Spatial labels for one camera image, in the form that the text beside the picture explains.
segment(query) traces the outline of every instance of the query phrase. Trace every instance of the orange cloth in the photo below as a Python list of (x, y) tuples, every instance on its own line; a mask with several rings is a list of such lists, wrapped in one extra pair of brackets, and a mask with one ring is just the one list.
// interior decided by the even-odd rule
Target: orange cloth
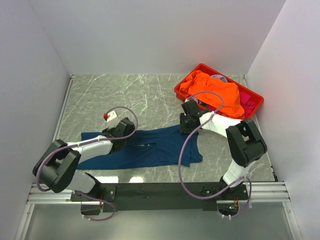
[[(240, 94), (235, 83), (223, 82), (219, 78), (212, 78), (208, 74), (197, 70), (186, 77), (186, 82), (180, 85), (180, 91), (188, 96), (200, 91), (211, 91), (219, 94), (224, 105), (220, 109), (222, 116), (232, 119), (245, 119), (245, 110), (240, 104)], [(200, 93), (195, 96), (198, 100), (218, 108), (221, 100), (211, 93)]]

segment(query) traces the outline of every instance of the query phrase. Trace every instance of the marble tabletop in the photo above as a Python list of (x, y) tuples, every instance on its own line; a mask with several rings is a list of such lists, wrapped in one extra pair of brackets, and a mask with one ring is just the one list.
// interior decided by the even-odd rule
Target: marble tabletop
[[(138, 116), (139, 130), (153, 130), (179, 124), (182, 102), (174, 87), (187, 74), (102, 74), (73, 75), (57, 139), (81, 140), (81, 132), (101, 132), (106, 128), (103, 114), (115, 106), (127, 106)], [(243, 75), (228, 75), (245, 85)], [(117, 110), (120, 117), (133, 117)], [(227, 171), (232, 157), (227, 139), (201, 130), (197, 145), (203, 161), (182, 167), (185, 182), (215, 182)], [(116, 170), (86, 170), (105, 183), (178, 182), (176, 165)], [(274, 181), (273, 169), (265, 154), (250, 170), (252, 181)]]

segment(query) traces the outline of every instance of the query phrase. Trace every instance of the wall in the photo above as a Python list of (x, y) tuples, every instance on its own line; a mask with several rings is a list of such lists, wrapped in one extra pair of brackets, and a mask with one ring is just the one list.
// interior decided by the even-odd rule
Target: wall
[(10, 240), (70, 79), (27, 0), (0, 1), (0, 73), (0, 239)]
[(246, 74), (285, 0), (29, 0), (70, 74)]
[(247, 75), (275, 172), (304, 239), (319, 239), (320, 1), (287, 0)]

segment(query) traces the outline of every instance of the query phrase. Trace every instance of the red plastic bin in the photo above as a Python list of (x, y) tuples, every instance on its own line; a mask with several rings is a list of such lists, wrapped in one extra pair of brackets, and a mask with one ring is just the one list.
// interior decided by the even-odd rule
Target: red plastic bin
[[(255, 102), (256, 106), (255, 106), (255, 108), (253, 109), (252, 113), (250, 114), (250, 116), (249, 116), (248, 118), (252, 118), (253, 115), (254, 115), (254, 114), (256, 113), (256, 111), (258, 110), (258, 108), (259, 108), (259, 107), (261, 106), (261, 104), (264, 102), (264, 98), (263, 98), (262, 96), (260, 96), (259, 94), (255, 93), (254, 91), (251, 91), (250, 89), (246, 88), (245, 86), (242, 86), (241, 84), (233, 81), (231, 78), (229, 78), (229, 77), (223, 75), (222, 73), (220, 73), (220, 72), (212, 69), (211, 67), (208, 67), (207, 65), (205, 65), (205, 64), (203, 64), (203, 63), (200, 63), (198, 66), (196, 66), (195, 69), (193, 69), (193, 70), (191, 71), (191, 73), (194, 72), (194, 71), (197, 71), (197, 70), (200, 70), (201, 72), (206, 73), (206, 74), (208, 74), (208, 75), (210, 75), (210, 76), (211, 76), (211, 75), (215, 75), (215, 74), (222, 75), (222, 76), (224, 76), (224, 77), (227, 79), (227, 81), (228, 81), (229, 83), (235, 83), (235, 84), (238, 86), (239, 92), (241, 92), (241, 93), (246, 93), (246, 94), (250, 95), (250, 96), (251, 96), (251, 100), (252, 100), (253, 102)], [(184, 78), (177, 86), (175, 86), (175, 88), (174, 88), (174, 92), (176, 93), (176, 97), (177, 97), (178, 99), (180, 99), (182, 102), (184, 102), (184, 101), (186, 100), (186, 98), (188, 97), (187, 95), (185, 95), (184, 93), (180, 92), (180, 90), (179, 90), (179, 89), (180, 89), (180, 85), (183, 84), (184, 82), (186, 82), (186, 78), (187, 78), (187, 77), (185, 77), (185, 78)], [(200, 105), (200, 104), (198, 104), (198, 106), (199, 106), (202, 110), (205, 109), (205, 107), (202, 106), (202, 105)]]

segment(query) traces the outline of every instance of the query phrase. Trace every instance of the blue garment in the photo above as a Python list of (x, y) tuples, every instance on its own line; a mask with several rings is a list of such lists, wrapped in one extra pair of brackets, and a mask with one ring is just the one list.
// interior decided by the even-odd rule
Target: blue garment
[[(180, 151), (188, 134), (179, 132), (180, 126), (170, 126), (155, 130), (137, 130), (136, 134), (127, 139), (125, 147), (108, 155), (96, 156), (81, 162), (77, 169), (133, 169), (178, 164)], [(88, 140), (100, 135), (100, 132), (83, 132), (81, 140)], [(202, 161), (197, 146), (198, 134), (188, 141), (182, 165)]]

